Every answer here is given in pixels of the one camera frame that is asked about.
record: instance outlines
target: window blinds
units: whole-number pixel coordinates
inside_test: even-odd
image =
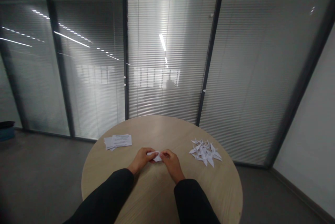
[[[129,117],[195,123],[216,0],[128,0]]]
[[[21,128],[21,120],[2,58],[0,58],[0,90],[0,122],[15,121],[15,127]]]
[[[200,127],[234,161],[269,150],[330,0],[222,0]]]
[[[69,135],[45,0],[2,2],[1,41],[28,128]]]
[[[122,0],[55,0],[75,135],[125,120]]]

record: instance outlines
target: round table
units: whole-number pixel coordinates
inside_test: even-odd
[[[132,135],[132,146],[107,151],[105,137]],[[214,159],[214,168],[196,160],[189,151],[191,140],[212,142],[222,157]],[[186,178],[196,179],[206,193],[221,223],[239,223],[243,194],[236,167],[223,147],[207,132],[184,120],[151,115],[126,120],[99,138],[89,152],[81,180],[85,199],[114,171],[127,167],[141,147],[176,153]],[[179,223],[174,199],[174,182],[162,162],[148,163],[135,179],[134,188],[115,223]]]

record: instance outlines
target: person's left hand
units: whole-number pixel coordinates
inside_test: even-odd
[[[136,154],[133,162],[127,167],[132,174],[138,173],[148,162],[155,163],[153,160],[158,155],[158,152],[154,152],[152,148],[142,147]]]

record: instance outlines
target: gray floor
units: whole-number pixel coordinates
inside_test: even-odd
[[[0,209],[8,223],[62,223],[81,203],[92,143],[16,132],[0,142]],[[238,167],[244,223],[324,223],[268,171]]]

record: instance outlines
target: trash can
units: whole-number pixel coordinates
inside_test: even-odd
[[[0,122],[0,141],[14,137],[14,121]]]

